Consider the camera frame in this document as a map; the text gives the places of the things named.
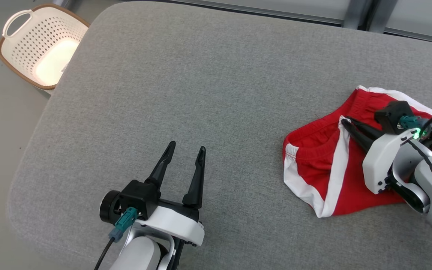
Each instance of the teal connector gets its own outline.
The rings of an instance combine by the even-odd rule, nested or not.
[[[138,211],[134,207],[128,207],[124,214],[114,224],[115,228],[109,233],[109,238],[114,237],[114,242],[118,243],[125,231],[133,225],[138,217]]]

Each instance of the white plastic basket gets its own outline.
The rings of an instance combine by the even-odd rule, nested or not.
[[[18,17],[29,19],[13,34],[9,26]],[[0,58],[15,73],[51,94],[89,24],[54,4],[43,4],[11,16],[0,41]]]

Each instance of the basket handle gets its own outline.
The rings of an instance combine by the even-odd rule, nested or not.
[[[16,31],[14,31],[14,33],[12,33],[9,36],[8,35],[9,26],[14,22],[14,20],[16,20],[18,17],[23,16],[24,14],[29,14],[29,19],[27,19],[26,22],[24,22],[24,24],[22,24]],[[10,38],[10,37],[14,36],[19,30],[21,30],[32,19],[32,17],[33,17],[33,11],[32,10],[21,10],[20,12],[11,16],[7,20],[7,22],[5,23],[5,25],[3,27],[3,37],[4,38]]]

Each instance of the red shorts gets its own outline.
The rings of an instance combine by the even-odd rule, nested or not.
[[[367,189],[362,170],[365,152],[341,125],[341,117],[349,116],[381,129],[374,112],[390,101],[407,101],[415,115],[432,116],[432,109],[406,94],[359,86],[336,111],[298,128],[284,140],[284,183],[311,205],[317,217],[403,202],[392,190],[373,194]]]

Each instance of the gray fabric tabletop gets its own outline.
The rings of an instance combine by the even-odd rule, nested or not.
[[[161,187],[180,201],[201,145],[201,247],[180,269],[432,269],[432,229],[407,205],[319,219],[283,183],[285,136],[358,85],[432,108],[432,43],[181,4],[127,2],[89,28],[13,180],[19,237],[74,269],[107,243],[106,192],[144,180],[171,140]],[[110,248],[103,269],[122,242]]]

